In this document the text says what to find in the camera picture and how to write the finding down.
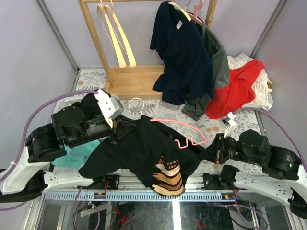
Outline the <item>black t shirt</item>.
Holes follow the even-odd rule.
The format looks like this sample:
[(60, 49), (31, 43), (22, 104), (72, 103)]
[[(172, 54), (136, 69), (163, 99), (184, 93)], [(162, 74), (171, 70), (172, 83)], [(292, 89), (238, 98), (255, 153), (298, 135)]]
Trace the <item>black t shirt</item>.
[(144, 184), (163, 196), (185, 192), (187, 178), (202, 160), (215, 161), (215, 145), (181, 149), (186, 137), (147, 116), (135, 120), (115, 144), (104, 139), (79, 169), (82, 177), (97, 179), (118, 169), (128, 169)]

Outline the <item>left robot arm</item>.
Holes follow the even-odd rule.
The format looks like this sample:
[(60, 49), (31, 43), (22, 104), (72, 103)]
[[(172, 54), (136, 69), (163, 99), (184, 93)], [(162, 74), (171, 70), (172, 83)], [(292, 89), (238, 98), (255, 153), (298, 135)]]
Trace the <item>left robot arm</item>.
[(68, 106), (51, 116), (52, 122), (35, 129), (26, 139), (20, 161), (2, 173), (9, 173), (0, 185), (1, 203), (27, 202), (48, 190), (65, 187), (100, 189), (105, 177), (97, 172), (89, 179), (79, 172), (46, 172), (52, 161), (67, 154), (65, 147), (74, 148), (93, 140), (107, 138), (115, 145), (136, 127), (136, 122), (122, 115), (108, 124), (102, 115), (87, 120), (84, 111)]

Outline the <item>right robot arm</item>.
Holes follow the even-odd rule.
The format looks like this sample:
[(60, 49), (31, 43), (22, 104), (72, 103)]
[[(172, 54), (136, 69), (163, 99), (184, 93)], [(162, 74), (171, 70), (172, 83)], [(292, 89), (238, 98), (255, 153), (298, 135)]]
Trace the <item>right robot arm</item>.
[(307, 217), (307, 172), (293, 151), (271, 145), (266, 136), (251, 129), (241, 133), (238, 141), (217, 134), (213, 146), (216, 164), (234, 160), (262, 168), (262, 174), (252, 175), (225, 165), (218, 180), (222, 188), (251, 190), (289, 207), (301, 218)]

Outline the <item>red t shirt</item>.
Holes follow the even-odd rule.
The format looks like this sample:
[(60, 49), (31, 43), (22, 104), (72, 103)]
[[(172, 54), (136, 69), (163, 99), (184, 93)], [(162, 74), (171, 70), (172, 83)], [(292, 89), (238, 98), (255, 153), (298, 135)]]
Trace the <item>red t shirt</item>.
[(230, 70), (229, 84), (225, 88), (215, 89), (206, 115), (210, 119), (218, 119), (254, 100), (255, 93), (251, 86), (264, 68), (261, 61), (252, 60), (238, 69)]

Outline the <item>wooden hanger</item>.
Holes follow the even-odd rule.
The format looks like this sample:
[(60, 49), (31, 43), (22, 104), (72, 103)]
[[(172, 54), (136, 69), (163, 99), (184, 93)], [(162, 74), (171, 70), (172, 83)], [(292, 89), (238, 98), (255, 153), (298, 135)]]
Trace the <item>wooden hanger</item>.
[(136, 60), (135, 60), (133, 51), (132, 51), (132, 49), (130, 47), (130, 44), (129, 44), (129, 41), (128, 41), (127, 37), (126, 37), (126, 34), (125, 34), (125, 32), (124, 32), (124, 30), (123, 30), (123, 28), (122, 28), (122, 26), (121, 26), (117, 16), (114, 13), (113, 2), (112, 1), (110, 1), (110, 2), (111, 2), (111, 6), (105, 5), (106, 8), (107, 8), (107, 12), (110, 13), (113, 21), (115, 22), (116, 27), (118, 28), (118, 31), (119, 31), (120, 36), (121, 36), (121, 39), (123, 41), (123, 48), (122, 49), (125, 50), (125, 54), (128, 57), (130, 67), (132, 67), (132, 68), (136, 67), (137, 64), (136, 64)]
[(100, 1), (100, 5), (97, 6), (96, 12), (100, 17), (102, 27), (116, 53), (118, 64), (120, 68), (126, 67), (126, 62), (122, 54), (123, 45), (120, 45), (119, 38), (113, 28), (113, 25), (108, 17), (108, 12), (106, 6), (103, 5), (103, 2)]

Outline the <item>grey t shirt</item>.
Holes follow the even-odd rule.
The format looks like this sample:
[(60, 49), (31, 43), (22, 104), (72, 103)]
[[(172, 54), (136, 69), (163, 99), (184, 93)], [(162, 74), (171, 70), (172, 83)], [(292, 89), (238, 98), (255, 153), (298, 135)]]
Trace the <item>grey t shirt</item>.
[[(230, 82), (226, 50), (218, 37), (206, 24), (196, 24), (196, 27), (212, 59), (214, 88), (225, 88)], [(210, 96), (206, 93), (198, 98), (192, 98), (188, 94), (182, 112), (193, 120), (198, 121), (205, 114), (211, 100)]]

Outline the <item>navy t shirt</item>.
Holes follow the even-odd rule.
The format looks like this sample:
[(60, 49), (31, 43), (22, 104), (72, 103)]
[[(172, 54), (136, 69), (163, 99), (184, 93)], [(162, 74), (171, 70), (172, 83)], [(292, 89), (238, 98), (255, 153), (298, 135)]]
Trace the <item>navy t shirt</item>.
[(196, 24), (169, 1), (158, 8), (150, 49), (165, 65), (153, 86), (164, 102), (181, 105), (188, 96), (214, 97), (213, 64), (205, 43)]

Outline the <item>pink hanger on rack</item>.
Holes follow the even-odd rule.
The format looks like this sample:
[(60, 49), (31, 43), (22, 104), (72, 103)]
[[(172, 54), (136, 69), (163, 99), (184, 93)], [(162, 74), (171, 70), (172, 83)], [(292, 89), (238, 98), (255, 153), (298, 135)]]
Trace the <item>pink hanger on rack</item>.
[(190, 18), (198, 25), (203, 26), (203, 20), (201, 20), (198, 17), (198, 10), (200, 10), (204, 5), (204, 0), (200, 0), (198, 4), (194, 5), (194, 11), (189, 12), (187, 11), (187, 14), (190, 16)]

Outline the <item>floral table mat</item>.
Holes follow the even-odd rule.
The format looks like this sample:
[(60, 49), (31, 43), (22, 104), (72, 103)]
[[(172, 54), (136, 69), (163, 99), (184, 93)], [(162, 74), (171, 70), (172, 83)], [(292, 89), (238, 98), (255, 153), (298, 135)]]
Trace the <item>floral table mat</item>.
[[(105, 71), (103, 69), (82, 69), (79, 70), (76, 74), (76, 79), (73, 84), (72, 89), (74, 91), (79, 90), (92, 90), (101, 88), (106, 90), (107, 79)], [(194, 121), (192, 118), (188, 117), (182, 113), (182, 106), (171, 105), (169, 103), (163, 102), (161, 100), (145, 100), (144, 97), (137, 96), (139, 99), (134, 99), (130, 103), (130, 100), (121, 100), (121, 103), (124, 107), (123, 115), (136, 120), (141, 117), (141, 109), (143, 115), (146, 115), (151, 118), (163, 118), (163, 119), (173, 119), (181, 122), (190, 124), (193, 127), (198, 128), (207, 138), (207, 142), (202, 144), (204, 148), (208, 147), (214, 140), (215, 135), (218, 133), (224, 133), (225, 126), (218, 120), (212, 120), (203, 115), (198, 121)], [(241, 133), (247, 130), (254, 130), (261, 134), (261, 128), (258, 124), (257, 117), (254, 111), (243, 111), (236, 115), (235, 122), (237, 127), (234, 131), (234, 134), (231, 136), (235, 140), (238, 140), (238, 137)], [(163, 124), (171, 127), (185, 137), (193, 137), (195, 142), (199, 142), (202, 139), (201, 135), (195, 130), (188, 128), (181, 124), (176, 124), (173, 122), (162, 122)], [(232, 165), (237, 167), (240, 170), (243, 170), (248, 173), (261, 173), (261, 167), (243, 163), (234, 160), (228, 160), (224, 165)], [(198, 168), (194, 173), (219, 173), (223, 165), (217, 165), (209, 161), (203, 160), (200, 162)]]

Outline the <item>black garment in basket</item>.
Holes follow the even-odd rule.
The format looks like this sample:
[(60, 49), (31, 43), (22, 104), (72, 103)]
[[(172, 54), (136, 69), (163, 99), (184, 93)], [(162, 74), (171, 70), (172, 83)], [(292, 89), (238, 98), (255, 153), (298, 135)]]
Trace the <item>black garment in basket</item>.
[(75, 106), (75, 109), (72, 109), (72, 112), (69, 115), (69, 118), (71, 119), (78, 118), (84, 121), (92, 120), (94, 118), (104, 119), (98, 105), (98, 100), (95, 98), (94, 94), (87, 94), (81, 101), (75, 102), (71, 106)]

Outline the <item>wooden clothes rack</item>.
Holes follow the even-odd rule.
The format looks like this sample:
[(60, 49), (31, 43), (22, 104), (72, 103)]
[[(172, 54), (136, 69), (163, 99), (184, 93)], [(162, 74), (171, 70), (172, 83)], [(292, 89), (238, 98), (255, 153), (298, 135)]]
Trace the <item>wooden clothes rack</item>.
[[(156, 14), (163, 1), (112, 0), (112, 2), (114, 13), (133, 51), (136, 67), (130, 67), (128, 57), (123, 49), (121, 50), (126, 67), (119, 67), (116, 53), (96, 12), (100, 0), (79, 1), (81, 12), (107, 77), (107, 92), (118, 95), (121, 99), (132, 99), (137, 96), (145, 99), (162, 99), (162, 93), (154, 91), (153, 86), (160, 75), (163, 74), (165, 65), (157, 52), (150, 49), (150, 43)], [(184, 8), (175, 2), (169, 2), (188, 20), (193, 21)], [(120, 45), (123, 45), (118, 28), (109, 12), (108, 17), (119, 38)]]

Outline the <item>teal cloth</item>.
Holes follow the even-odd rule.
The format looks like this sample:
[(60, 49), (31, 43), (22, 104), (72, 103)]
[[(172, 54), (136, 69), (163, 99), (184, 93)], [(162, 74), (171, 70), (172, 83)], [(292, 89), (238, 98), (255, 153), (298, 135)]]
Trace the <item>teal cloth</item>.
[(94, 140), (73, 148), (65, 145), (66, 155), (56, 158), (52, 164), (57, 167), (79, 169), (86, 163), (92, 152), (98, 147), (99, 144), (99, 140)]

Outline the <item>white plastic basket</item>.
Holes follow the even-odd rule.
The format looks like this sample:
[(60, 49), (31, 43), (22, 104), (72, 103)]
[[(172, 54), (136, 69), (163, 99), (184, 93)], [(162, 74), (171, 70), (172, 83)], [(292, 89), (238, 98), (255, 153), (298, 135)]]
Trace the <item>white plastic basket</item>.
[(72, 96), (57, 101), (53, 113), (56, 113), (61, 109), (70, 106), (76, 102), (80, 102), (82, 98), (83, 98), (82, 96)]

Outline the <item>white garment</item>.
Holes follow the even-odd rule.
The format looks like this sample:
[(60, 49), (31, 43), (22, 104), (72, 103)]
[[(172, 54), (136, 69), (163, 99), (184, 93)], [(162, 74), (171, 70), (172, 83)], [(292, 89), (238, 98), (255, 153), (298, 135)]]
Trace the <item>white garment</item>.
[[(229, 68), (235, 70), (244, 66), (253, 59), (248, 57), (246, 54), (241, 53), (237, 57), (227, 56), (227, 60)], [(242, 107), (262, 108), (269, 111), (273, 105), (273, 99), (271, 96), (272, 82), (269, 80), (268, 74), (264, 69), (261, 70), (251, 88), (255, 93), (255, 98), (253, 101), (244, 104)]]

